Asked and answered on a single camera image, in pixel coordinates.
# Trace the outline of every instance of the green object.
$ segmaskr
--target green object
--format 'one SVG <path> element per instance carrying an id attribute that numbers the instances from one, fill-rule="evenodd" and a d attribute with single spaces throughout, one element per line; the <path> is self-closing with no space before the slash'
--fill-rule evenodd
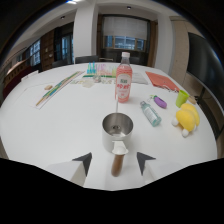
<path id="1" fill-rule="evenodd" d="M 189 95 L 184 92 L 183 90 L 179 90 L 177 100 L 176 100 L 176 106 L 181 107 L 182 104 L 186 103 Z"/>

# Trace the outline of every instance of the yellow toy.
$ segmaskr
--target yellow toy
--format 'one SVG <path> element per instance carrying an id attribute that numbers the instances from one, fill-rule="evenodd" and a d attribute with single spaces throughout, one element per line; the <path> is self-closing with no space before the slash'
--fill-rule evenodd
<path id="1" fill-rule="evenodd" d="M 177 126 L 179 123 L 184 128 L 182 131 L 183 137 L 187 137 L 190 131 L 196 129 L 200 123 L 200 117 L 193 105 L 189 103 L 182 104 L 180 110 L 176 113 L 176 117 L 172 120 L 173 126 Z"/>

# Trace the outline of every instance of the purple object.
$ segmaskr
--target purple object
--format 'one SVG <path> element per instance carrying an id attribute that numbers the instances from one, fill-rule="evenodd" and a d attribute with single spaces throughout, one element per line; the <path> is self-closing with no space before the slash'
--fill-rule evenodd
<path id="1" fill-rule="evenodd" d="M 160 99 L 158 96 L 154 96 L 154 101 L 158 106 L 160 106 L 162 108 L 167 107 L 167 103 L 165 101 L 163 101 L 162 99 Z"/>

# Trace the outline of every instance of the small bottle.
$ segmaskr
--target small bottle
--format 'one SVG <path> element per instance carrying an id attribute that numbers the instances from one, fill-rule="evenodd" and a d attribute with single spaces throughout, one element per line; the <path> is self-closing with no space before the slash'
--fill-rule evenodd
<path id="1" fill-rule="evenodd" d="M 122 52 L 121 64 L 116 71 L 115 99 L 117 94 L 119 103 L 124 103 L 129 99 L 132 80 L 129 57 L 130 53 Z"/>
<path id="2" fill-rule="evenodd" d="M 157 126 L 161 122 L 162 118 L 156 113 L 152 106 L 147 104 L 145 101 L 142 101 L 140 105 L 142 107 L 143 113 L 148 118 L 152 126 Z"/>

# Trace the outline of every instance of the red object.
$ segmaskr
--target red object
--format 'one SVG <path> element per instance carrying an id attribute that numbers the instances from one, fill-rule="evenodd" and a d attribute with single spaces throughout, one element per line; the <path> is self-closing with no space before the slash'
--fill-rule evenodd
<path id="1" fill-rule="evenodd" d="M 179 88 L 166 76 L 163 75 L 158 75 L 152 72 L 145 72 L 149 79 L 151 80 L 153 86 L 161 87 L 161 88 L 166 88 L 168 87 L 169 89 L 173 91 L 179 92 Z"/>

